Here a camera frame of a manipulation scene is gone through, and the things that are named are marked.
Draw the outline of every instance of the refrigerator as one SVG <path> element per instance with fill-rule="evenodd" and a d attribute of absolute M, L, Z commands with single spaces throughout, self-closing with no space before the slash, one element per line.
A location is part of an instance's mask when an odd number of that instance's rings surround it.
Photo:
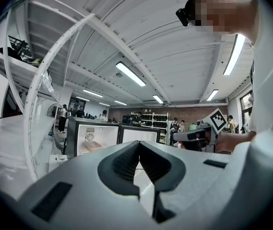
<path fill-rule="evenodd" d="M 159 137 L 159 129 L 124 126 L 71 116 L 67 128 L 66 155 L 69 159 L 135 140 L 159 142 Z"/>

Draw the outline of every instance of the hand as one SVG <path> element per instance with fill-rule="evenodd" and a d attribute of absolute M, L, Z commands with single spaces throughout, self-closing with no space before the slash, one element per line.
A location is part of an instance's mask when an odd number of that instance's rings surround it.
<path fill-rule="evenodd" d="M 251 141 L 256 133 L 251 131 L 246 134 L 233 134 L 221 132 L 218 135 L 216 142 L 216 152 L 230 151 L 233 152 L 237 144 L 242 142 Z"/>

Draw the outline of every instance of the white curved pipe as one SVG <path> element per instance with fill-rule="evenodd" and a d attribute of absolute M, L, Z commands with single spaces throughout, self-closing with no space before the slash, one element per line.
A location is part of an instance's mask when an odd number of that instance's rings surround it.
<path fill-rule="evenodd" d="M 10 67 L 10 61 L 9 61 L 9 58 L 8 58 L 8 51 L 7 51 L 7 38 L 8 38 L 8 25 L 9 25 L 9 19 L 10 19 L 10 16 L 11 16 L 11 12 L 12 10 L 10 9 L 7 13 L 7 16 L 6 16 L 6 25 L 5 25 L 5 28 L 6 28 L 6 32 L 5 32 L 5 43 L 4 43 L 4 47 L 3 47 L 3 59 L 4 59 L 4 66 L 5 66 L 5 72 L 6 72 L 6 78 L 8 80 L 8 84 L 11 88 L 11 91 L 12 91 L 12 95 L 13 97 L 15 98 L 16 102 L 17 102 L 17 105 L 19 106 L 19 109 L 22 113 L 24 113 L 24 104 L 19 96 L 19 93 L 16 89 L 16 86 L 15 86 L 15 83 L 13 81 L 13 78 L 12 78 L 12 72 L 11 72 L 11 67 Z"/>
<path fill-rule="evenodd" d="M 66 75 L 67 75 L 67 70 L 68 70 L 68 66 L 69 66 L 69 62 L 70 62 L 70 58 L 71 58 L 71 54 L 72 54 L 72 51 L 73 51 L 73 48 L 74 48 L 74 45 L 79 37 L 79 34 L 80 34 L 80 31 L 77 32 L 77 35 L 75 36 L 74 38 L 74 41 L 73 43 L 71 44 L 71 47 L 70 47 L 70 50 L 69 50 L 69 54 L 68 54 L 68 57 L 66 59 L 66 66 L 65 66 L 65 75 L 64 75 L 64 84 L 63 84 L 63 88 L 60 92 L 60 95 L 59 95 L 59 100 L 61 98 L 61 95 L 63 93 L 63 90 L 65 88 L 65 85 L 66 85 Z M 54 119 L 54 126 L 53 126 L 53 133 L 55 133 L 55 124 L 56 124 L 56 117 L 57 117 L 57 114 L 58 114 L 58 110 L 59 110 L 59 103 L 56 107 L 56 112 L 55 112 L 55 119 Z"/>
<path fill-rule="evenodd" d="M 32 155 L 32 143 L 31 143 L 31 124 L 32 124 L 32 111 L 33 102 L 37 96 L 38 90 L 43 79 L 43 75 L 50 66 L 52 60 L 59 52 L 59 50 L 64 46 L 64 44 L 75 34 L 77 31 L 81 30 L 82 27 L 94 16 L 90 14 L 85 18 L 81 19 L 79 22 L 74 24 L 70 29 L 68 29 L 51 47 L 44 59 L 42 60 L 37 73 L 34 75 L 31 82 L 29 92 L 26 97 L 25 107 L 24 107 L 24 152 L 26 157 L 26 163 L 29 167 L 31 177 L 34 181 L 37 180 L 37 174 L 34 167 L 34 157 Z"/>

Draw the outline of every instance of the person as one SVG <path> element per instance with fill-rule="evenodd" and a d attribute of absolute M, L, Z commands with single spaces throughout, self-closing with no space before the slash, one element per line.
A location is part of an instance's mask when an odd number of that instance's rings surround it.
<path fill-rule="evenodd" d="M 230 124 L 231 133 L 234 134 L 236 132 L 236 128 L 237 128 L 237 122 L 233 119 L 232 115 L 228 116 L 228 123 Z"/>
<path fill-rule="evenodd" d="M 184 26 L 191 22 L 213 32 L 241 34 L 251 42 L 254 61 L 250 80 L 254 103 L 250 132 L 221 132 L 216 143 L 216 151 L 232 152 L 237 144 L 251 141 L 257 133 L 273 125 L 273 9 L 265 0 L 188 0 L 181 12 L 178 14 Z"/>
<path fill-rule="evenodd" d="M 107 110 L 103 110 L 103 112 L 102 112 L 102 114 L 100 114 L 98 120 L 108 122 Z"/>
<path fill-rule="evenodd" d="M 67 111 L 67 105 L 64 104 L 63 108 L 60 111 L 60 117 L 59 117 L 59 132 L 60 133 L 64 133 L 66 120 L 69 117 L 69 115 L 70 115 L 70 112 Z"/>
<path fill-rule="evenodd" d="M 197 129 L 197 125 L 195 123 L 192 123 L 190 126 L 189 126 L 189 131 L 192 131 L 192 130 L 196 130 Z"/>
<path fill-rule="evenodd" d="M 132 119 L 132 126 L 136 126 L 136 127 L 140 127 L 142 125 L 142 112 L 139 111 L 137 113 L 137 116 L 134 115 L 133 119 Z"/>
<path fill-rule="evenodd" d="M 173 146 L 174 143 L 176 143 L 177 141 L 174 140 L 174 134 L 178 133 L 179 130 L 179 123 L 178 123 L 178 119 L 175 117 L 174 121 L 171 123 L 170 125 L 170 146 Z"/>
<path fill-rule="evenodd" d="M 179 124 L 178 132 L 184 132 L 185 131 L 184 123 L 185 123 L 184 120 L 181 120 L 181 124 Z"/>
<path fill-rule="evenodd" d="M 53 110 L 52 110 L 52 117 L 55 117 L 55 114 L 56 114 L 56 105 L 53 107 Z"/>
<path fill-rule="evenodd" d="M 80 105 L 79 110 L 75 112 L 75 117 L 84 117 L 85 113 L 83 111 L 83 106 Z"/>

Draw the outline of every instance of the shelf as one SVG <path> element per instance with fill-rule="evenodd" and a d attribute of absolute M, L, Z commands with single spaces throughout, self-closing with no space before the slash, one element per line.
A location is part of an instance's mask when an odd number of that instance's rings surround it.
<path fill-rule="evenodd" d="M 54 118 L 42 116 L 31 129 L 33 149 L 38 150 L 51 128 Z M 16 168 L 27 168 L 23 142 L 24 116 L 0 119 L 0 163 Z"/>
<path fill-rule="evenodd" d="M 38 71 L 38 68 L 29 65 L 23 61 L 17 60 L 13 57 L 8 56 L 8 58 L 14 82 L 28 90 L 30 88 L 34 75 Z M 0 53 L 0 71 L 6 76 L 4 56 L 2 53 Z M 46 95 L 46 99 L 52 99 L 54 101 L 57 101 L 54 97 L 52 97 L 53 93 L 45 90 L 43 87 L 39 89 L 39 92 L 41 95 Z"/>

